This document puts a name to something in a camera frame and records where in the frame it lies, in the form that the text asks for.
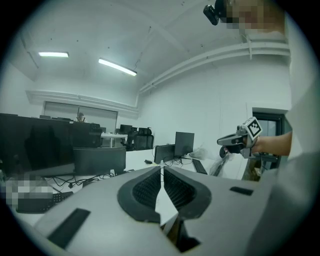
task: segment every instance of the white ceiling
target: white ceiling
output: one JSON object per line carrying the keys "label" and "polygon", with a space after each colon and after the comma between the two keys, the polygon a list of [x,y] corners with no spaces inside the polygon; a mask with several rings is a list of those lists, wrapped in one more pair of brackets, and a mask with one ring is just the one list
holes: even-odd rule
{"label": "white ceiling", "polygon": [[[25,52],[13,51],[11,59],[22,63],[25,68],[20,68],[28,73],[30,67],[21,59],[32,57],[35,63],[30,63],[36,76],[81,79],[138,90],[189,58],[242,43],[238,30],[226,29],[223,23],[213,26],[205,17],[204,6],[214,2],[49,1],[22,28]],[[69,58],[40,58],[40,51],[69,52]],[[137,76],[101,65],[99,58],[135,70]]]}

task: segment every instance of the office chair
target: office chair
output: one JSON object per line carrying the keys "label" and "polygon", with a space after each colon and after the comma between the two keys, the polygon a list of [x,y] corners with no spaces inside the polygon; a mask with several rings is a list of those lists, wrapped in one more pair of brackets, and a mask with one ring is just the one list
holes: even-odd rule
{"label": "office chair", "polygon": [[138,134],[145,134],[145,135],[151,135],[152,131],[150,128],[139,128]]}
{"label": "office chair", "polygon": [[101,146],[100,125],[96,123],[74,122],[72,145],[75,148],[98,148]]}
{"label": "office chair", "polygon": [[154,147],[154,136],[150,134],[138,133],[134,136],[135,150],[151,150]]}
{"label": "office chair", "polygon": [[121,142],[121,144],[123,146],[125,146],[126,151],[134,151],[135,150],[135,144],[133,144],[132,142],[134,141],[137,134],[138,134],[137,131],[131,130],[128,133],[128,138],[126,139],[126,143],[124,142],[124,140]]}

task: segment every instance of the ceiling light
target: ceiling light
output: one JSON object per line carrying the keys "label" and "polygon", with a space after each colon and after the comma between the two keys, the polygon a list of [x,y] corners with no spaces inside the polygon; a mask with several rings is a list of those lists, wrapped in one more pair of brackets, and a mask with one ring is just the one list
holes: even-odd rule
{"label": "ceiling light", "polygon": [[108,61],[108,60],[105,60],[105,59],[100,58],[98,62],[99,62],[100,64],[109,66],[109,67],[111,67],[111,68],[120,70],[120,71],[122,71],[122,72],[125,72],[125,73],[127,73],[127,74],[129,74],[129,75],[131,75],[131,76],[134,76],[134,77],[135,77],[135,76],[137,75],[137,72],[135,72],[135,71],[133,71],[133,70],[131,70],[131,69],[128,69],[128,68],[126,68],[126,67],[124,67],[124,66],[120,66],[120,65],[114,64],[114,63],[112,63],[112,62],[110,62],[110,61]]}
{"label": "ceiling light", "polygon": [[41,57],[62,57],[62,58],[68,58],[69,53],[67,52],[57,52],[57,51],[43,51],[39,52],[39,55]]}

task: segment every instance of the white desk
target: white desk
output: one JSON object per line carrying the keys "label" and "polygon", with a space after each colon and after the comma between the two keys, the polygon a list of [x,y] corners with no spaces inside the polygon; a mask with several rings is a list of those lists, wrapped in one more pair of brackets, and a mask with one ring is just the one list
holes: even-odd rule
{"label": "white desk", "polygon": [[[126,153],[126,161],[125,161],[125,170],[134,169],[135,171],[138,171],[140,169],[152,167],[152,166],[158,166],[158,164],[146,164],[145,160],[153,161],[154,157],[152,155],[152,150],[141,150],[141,151],[129,151]],[[167,165],[171,165],[171,160],[166,162]],[[210,167],[213,164],[212,160],[202,160],[202,165],[206,169],[206,171],[209,173]],[[191,163],[191,160],[189,159],[182,159],[183,166],[179,164],[172,164],[172,167],[176,168],[182,168],[191,172],[195,172],[196,169],[194,165]],[[164,164],[159,164],[161,166],[161,173],[163,174],[163,167]],[[76,176],[77,180],[80,179],[88,179],[92,176]],[[72,176],[62,176],[61,177],[64,180],[71,179]],[[171,218],[177,215],[178,211],[174,207],[173,203],[171,202],[167,192],[164,189],[164,177],[161,176],[161,189],[158,193],[158,196],[156,198],[156,205],[155,205],[155,211],[160,214],[160,225],[162,226],[166,222],[168,222]],[[65,183],[62,187],[57,186],[57,184],[54,182],[53,179],[47,179],[50,186],[56,188],[57,190],[61,192],[69,192],[72,191],[73,193],[78,192],[82,189],[82,185],[74,185],[73,188],[69,188],[68,184]],[[59,184],[62,184],[62,180],[56,179]],[[29,223],[30,225],[34,226],[36,222],[44,215],[44,214],[24,214],[24,213],[17,213],[15,210],[12,211],[13,214],[18,217],[19,219],[22,219]]]}
{"label": "white desk", "polygon": [[113,140],[116,138],[121,138],[127,140],[128,135],[126,134],[113,134],[113,133],[101,133],[101,138],[110,139],[110,148],[112,148]]}

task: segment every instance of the plastic bag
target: plastic bag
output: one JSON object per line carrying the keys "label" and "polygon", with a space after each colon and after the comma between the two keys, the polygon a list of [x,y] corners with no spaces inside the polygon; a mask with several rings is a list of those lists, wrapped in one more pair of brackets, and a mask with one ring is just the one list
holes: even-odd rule
{"label": "plastic bag", "polygon": [[203,147],[198,147],[196,150],[189,154],[192,158],[197,158],[200,160],[205,160],[208,156],[208,151]]}
{"label": "plastic bag", "polygon": [[225,154],[224,158],[217,156],[215,158],[214,164],[210,168],[209,175],[216,176],[216,177],[221,176],[220,174],[222,174],[223,167],[227,162],[231,161],[233,158],[234,158],[233,154],[229,152]]}

